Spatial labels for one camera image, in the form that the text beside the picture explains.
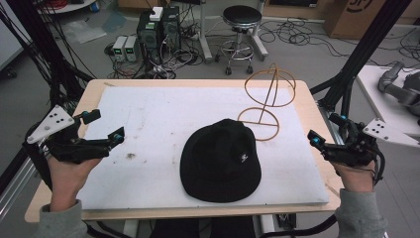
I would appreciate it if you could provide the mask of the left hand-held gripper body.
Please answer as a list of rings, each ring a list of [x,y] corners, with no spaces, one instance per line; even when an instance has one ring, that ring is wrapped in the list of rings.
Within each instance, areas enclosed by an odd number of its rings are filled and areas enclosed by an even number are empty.
[[[27,137],[26,144],[45,145],[51,155],[61,162],[80,164],[87,160],[109,156],[112,149],[101,146],[99,140],[80,138],[78,130],[82,122],[74,120],[61,106],[56,105]]]

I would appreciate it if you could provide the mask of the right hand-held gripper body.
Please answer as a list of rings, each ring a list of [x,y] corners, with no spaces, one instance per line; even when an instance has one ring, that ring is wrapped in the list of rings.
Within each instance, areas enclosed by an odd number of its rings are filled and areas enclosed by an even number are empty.
[[[342,145],[325,142],[321,155],[326,161],[349,167],[367,166],[379,155],[376,140],[420,148],[420,142],[389,126],[380,119],[368,124],[348,119],[348,127],[342,129],[346,138]]]

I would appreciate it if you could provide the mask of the person's right hand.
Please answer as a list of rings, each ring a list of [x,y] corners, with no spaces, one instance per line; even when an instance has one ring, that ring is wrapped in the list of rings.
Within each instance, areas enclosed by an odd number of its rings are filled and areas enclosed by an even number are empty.
[[[351,192],[373,192],[374,162],[358,168],[351,168],[338,163],[333,163],[332,166],[340,175],[345,190]]]

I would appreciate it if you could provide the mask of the person's left hand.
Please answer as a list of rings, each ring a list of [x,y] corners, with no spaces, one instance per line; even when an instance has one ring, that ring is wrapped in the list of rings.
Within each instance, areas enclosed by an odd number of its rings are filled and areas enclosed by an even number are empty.
[[[48,159],[52,178],[51,212],[61,212],[76,204],[79,191],[84,187],[90,172],[100,164],[92,159],[81,164],[60,162],[55,157]]]

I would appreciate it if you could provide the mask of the white side table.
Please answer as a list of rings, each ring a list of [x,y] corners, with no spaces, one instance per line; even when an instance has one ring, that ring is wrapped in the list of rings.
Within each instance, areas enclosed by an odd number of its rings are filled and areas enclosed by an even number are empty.
[[[418,118],[395,97],[377,89],[380,77],[388,70],[389,67],[366,65],[358,75],[358,82],[376,114],[364,133],[387,143],[420,148]]]

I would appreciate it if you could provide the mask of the white foam mat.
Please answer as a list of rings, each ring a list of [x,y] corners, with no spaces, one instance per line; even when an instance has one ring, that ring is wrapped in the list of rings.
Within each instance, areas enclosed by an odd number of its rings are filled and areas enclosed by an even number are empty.
[[[273,108],[281,130],[272,140],[257,141],[262,168],[258,188],[242,206],[312,205],[328,202],[307,131],[294,101]],[[203,201],[188,195],[179,175],[187,139],[198,129],[256,104],[240,87],[123,87],[104,90],[101,117],[87,139],[100,139],[123,127],[125,140],[90,173],[79,198],[86,209],[187,208]]]

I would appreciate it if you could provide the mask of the grey bench power supply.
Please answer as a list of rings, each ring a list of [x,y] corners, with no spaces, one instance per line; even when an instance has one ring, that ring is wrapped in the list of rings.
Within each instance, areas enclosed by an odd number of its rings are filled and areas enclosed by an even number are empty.
[[[126,60],[126,53],[125,53],[125,44],[127,41],[126,36],[120,36],[117,38],[116,42],[113,45],[113,53],[116,61],[122,62]]]
[[[136,36],[130,36],[125,43],[127,61],[136,61],[139,57],[140,49]]]

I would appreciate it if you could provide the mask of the clear plastic sheet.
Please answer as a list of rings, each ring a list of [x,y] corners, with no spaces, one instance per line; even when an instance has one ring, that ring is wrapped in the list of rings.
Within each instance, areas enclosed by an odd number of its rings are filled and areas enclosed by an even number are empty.
[[[106,36],[102,28],[92,28],[84,20],[67,23],[62,28],[64,35],[69,41],[79,42],[81,44]]]

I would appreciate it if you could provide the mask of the black bucket hat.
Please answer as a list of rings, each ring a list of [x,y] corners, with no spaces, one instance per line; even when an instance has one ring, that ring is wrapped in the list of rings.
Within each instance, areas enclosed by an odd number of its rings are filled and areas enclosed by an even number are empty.
[[[179,175],[185,192],[208,202],[235,202],[260,185],[262,169],[253,131],[223,119],[195,131],[186,141]]]

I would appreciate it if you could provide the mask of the brown cardboard box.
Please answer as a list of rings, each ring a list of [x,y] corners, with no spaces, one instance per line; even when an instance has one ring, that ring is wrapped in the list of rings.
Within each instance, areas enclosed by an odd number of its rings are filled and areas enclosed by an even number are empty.
[[[324,30],[330,38],[359,40],[387,0],[332,0]]]

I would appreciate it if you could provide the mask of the white desk leg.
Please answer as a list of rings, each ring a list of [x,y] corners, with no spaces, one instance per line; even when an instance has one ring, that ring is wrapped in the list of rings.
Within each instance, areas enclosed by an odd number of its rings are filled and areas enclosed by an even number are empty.
[[[210,63],[213,60],[213,56],[211,50],[209,48],[209,44],[206,38],[206,0],[199,0],[200,6],[200,32],[199,36],[199,43],[202,49],[204,62]]]
[[[263,13],[263,7],[264,7],[265,0],[258,0],[257,3],[257,10],[262,14]],[[265,58],[268,56],[268,51],[266,50],[265,46],[263,45],[262,40],[259,37],[259,29],[260,26],[256,25],[251,30],[249,30],[251,41],[254,44],[256,52],[261,57],[261,60],[265,60]]]

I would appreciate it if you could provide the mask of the small white box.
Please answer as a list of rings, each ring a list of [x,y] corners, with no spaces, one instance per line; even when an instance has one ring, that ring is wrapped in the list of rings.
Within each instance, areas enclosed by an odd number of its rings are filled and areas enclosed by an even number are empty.
[[[150,13],[150,20],[153,22],[158,22],[163,13],[163,8],[160,6],[154,7],[152,12]]]

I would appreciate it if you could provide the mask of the black round swivel stool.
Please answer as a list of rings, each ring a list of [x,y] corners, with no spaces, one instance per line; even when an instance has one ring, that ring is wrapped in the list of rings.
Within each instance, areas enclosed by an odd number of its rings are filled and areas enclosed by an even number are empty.
[[[229,25],[236,33],[236,39],[223,43],[215,56],[215,61],[220,57],[226,57],[228,60],[225,73],[232,73],[231,62],[234,60],[243,60],[248,63],[247,73],[254,72],[252,60],[255,54],[254,47],[243,41],[243,36],[250,29],[256,27],[262,20],[262,14],[255,8],[245,5],[234,5],[226,8],[222,15],[223,21]]]

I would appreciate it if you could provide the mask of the silver aluminium rail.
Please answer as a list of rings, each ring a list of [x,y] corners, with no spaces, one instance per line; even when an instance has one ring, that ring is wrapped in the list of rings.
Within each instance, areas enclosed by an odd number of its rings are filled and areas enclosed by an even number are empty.
[[[6,186],[5,191],[0,195],[0,222],[7,216],[35,172],[36,169],[32,161],[26,158],[12,177],[11,182]]]
[[[329,132],[330,132],[330,134],[331,134],[331,136],[334,140],[334,143],[337,144],[337,145],[342,145],[343,140],[342,140],[342,137],[340,135],[339,126],[336,125],[335,123],[333,123],[330,120],[330,116],[332,115],[332,112],[328,111],[327,109],[325,109],[321,106],[319,106],[318,109],[319,109],[319,111],[320,111],[320,113],[321,113],[321,115],[322,115],[322,117],[323,117],[323,119],[324,119],[324,121],[325,121],[325,123],[328,127],[328,130],[329,130]]]

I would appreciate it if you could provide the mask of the black metal truss frame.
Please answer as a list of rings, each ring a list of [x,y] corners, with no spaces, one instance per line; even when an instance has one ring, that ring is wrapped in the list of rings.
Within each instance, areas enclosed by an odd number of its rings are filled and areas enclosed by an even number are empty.
[[[73,111],[93,73],[81,70],[80,57],[69,45],[58,20],[49,15],[47,0],[5,0],[16,20],[0,3],[0,20],[18,40],[50,88],[51,106]]]
[[[341,101],[341,115],[349,115],[356,77],[411,2],[385,0],[343,68],[334,77],[310,89],[312,95],[327,89],[325,96],[318,101],[322,108],[334,112]]]

